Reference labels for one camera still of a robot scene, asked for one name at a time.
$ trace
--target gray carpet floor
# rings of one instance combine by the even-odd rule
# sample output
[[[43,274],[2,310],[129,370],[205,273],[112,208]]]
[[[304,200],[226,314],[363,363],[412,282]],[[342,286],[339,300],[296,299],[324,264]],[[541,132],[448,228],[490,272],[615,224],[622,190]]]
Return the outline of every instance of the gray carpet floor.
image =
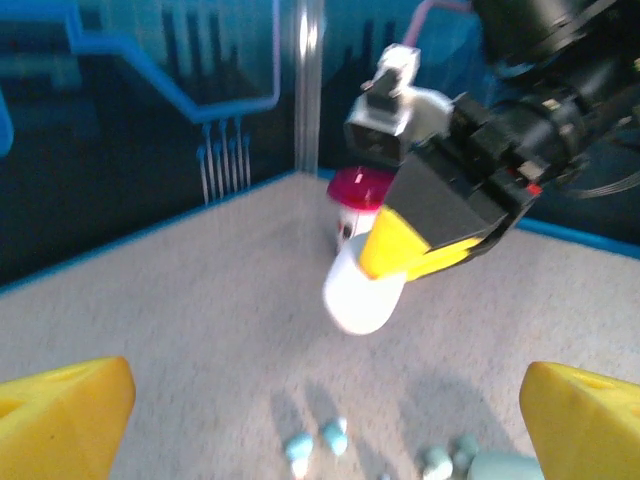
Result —
[[[474,433],[533,452],[518,391],[534,360],[640,382],[640,262],[514,231],[410,284],[361,338],[325,315],[326,183],[293,175],[0,297],[0,380],[106,355],[137,401],[114,479],[286,479],[282,439],[334,415],[309,478],[416,478],[428,445]]]

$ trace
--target red cap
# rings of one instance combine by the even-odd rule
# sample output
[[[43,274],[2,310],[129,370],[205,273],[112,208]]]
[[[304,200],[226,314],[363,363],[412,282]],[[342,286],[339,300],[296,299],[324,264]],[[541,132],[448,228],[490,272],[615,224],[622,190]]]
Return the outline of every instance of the red cap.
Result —
[[[371,168],[346,168],[333,177],[327,194],[335,202],[354,210],[375,211],[384,203],[393,177],[392,173]]]

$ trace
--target robotic arm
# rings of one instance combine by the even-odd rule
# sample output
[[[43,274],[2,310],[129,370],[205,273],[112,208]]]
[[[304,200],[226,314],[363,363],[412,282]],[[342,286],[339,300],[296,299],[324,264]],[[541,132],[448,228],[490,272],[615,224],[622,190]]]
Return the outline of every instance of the robotic arm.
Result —
[[[419,50],[391,45],[345,124],[351,148],[397,167],[360,253],[369,278],[412,280],[484,254],[640,99],[638,0],[473,7],[488,61],[518,96],[487,109],[463,94],[434,118],[437,92],[412,85]]]

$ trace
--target transparent wall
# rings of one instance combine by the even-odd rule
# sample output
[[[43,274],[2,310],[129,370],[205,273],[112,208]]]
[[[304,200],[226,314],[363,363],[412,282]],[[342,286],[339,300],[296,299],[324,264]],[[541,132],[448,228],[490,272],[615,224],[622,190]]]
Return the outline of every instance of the transparent wall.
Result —
[[[384,47],[402,42],[414,14],[419,16],[420,9],[429,3],[325,0],[320,167],[337,169],[369,163],[347,150],[343,122],[361,93],[360,85],[375,73]],[[459,0],[457,5],[463,7],[459,10],[470,10],[467,0]],[[418,23],[421,27],[411,32],[422,51],[416,86],[439,90],[450,98],[468,91],[487,106],[513,93],[497,81],[484,60],[482,28],[475,14],[436,6]],[[634,141],[640,141],[640,135]],[[612,183],[637,171],[640,165],[637,155],[603,142],[588,153],[590,168],[576,182],[576,188]],[[528,216],[640,244],[637,205],[640,188],[592,200],[576,200],[549,188]]]
[[[293,168],[292,5],[0,0],[0,283]]]

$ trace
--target pink cable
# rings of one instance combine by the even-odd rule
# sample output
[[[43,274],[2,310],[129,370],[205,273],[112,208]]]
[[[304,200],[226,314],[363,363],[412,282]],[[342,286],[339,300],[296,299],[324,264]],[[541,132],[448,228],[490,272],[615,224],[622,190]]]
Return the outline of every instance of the pink cable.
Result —
[[[452,10],[454,12],[462,13],[470,13],[473,11],[473,6],[470,0],[464,3],[450,2],[447,0],[424,0],[420,3],[420,5],[416,7],[415,11],[413,12],[411,23],[409,24],[407,33],[404,35],[404,40],[402,41],[403,45],[407,45],[408,47],[416,46],[416,43],[418,43],[418,37],[420,37],[420,32],[422,31],[422,26],[427,19],[429,11],[433,7],[439,7],[445,10]]]

